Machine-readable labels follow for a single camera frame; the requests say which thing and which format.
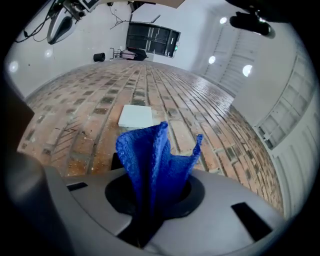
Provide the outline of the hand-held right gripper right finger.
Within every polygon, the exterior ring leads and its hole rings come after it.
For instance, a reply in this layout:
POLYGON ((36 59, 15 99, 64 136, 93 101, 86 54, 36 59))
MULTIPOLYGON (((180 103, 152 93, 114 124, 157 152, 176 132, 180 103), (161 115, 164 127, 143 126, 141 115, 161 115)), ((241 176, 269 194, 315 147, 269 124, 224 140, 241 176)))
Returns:
POLYGON ((144 250, 161 256, 257 256, 283 227, 283 215, 232 178, 194 170, 205 190, 201 204, 188 216, 166 220, 144 250), (233 210, 244 203, 271 229, 255 241, 233 210))

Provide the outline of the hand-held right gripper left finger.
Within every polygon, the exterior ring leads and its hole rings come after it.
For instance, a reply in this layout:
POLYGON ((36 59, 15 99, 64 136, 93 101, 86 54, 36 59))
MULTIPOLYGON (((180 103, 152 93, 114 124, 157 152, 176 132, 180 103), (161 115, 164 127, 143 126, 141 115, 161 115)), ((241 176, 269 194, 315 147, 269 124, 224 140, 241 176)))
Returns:
POLYGON ((103 174, 61 177, 54 168, 44 169, 49 191, 66 228, 76 256, 138 256, 139 249, 116 236, 131 222, 117 212, 105 196, 107 184, 124 174, 114 170, 103 174))

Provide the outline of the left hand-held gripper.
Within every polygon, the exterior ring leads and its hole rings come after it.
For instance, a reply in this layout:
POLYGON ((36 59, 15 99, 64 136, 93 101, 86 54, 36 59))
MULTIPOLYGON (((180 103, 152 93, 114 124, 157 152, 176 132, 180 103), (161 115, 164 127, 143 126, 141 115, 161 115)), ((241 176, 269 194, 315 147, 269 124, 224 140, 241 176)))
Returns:
MULTIPOLYGON (((80 21, 88 13, 91 13, 99 3, 99 0, 65 0, 62 5, 77 21, 80 21)), ((75 20, 65 18, 65 12, 60 10, 51 18, 46 36, 47 42, 54 45, 70 36, 75 28, 75 20)))

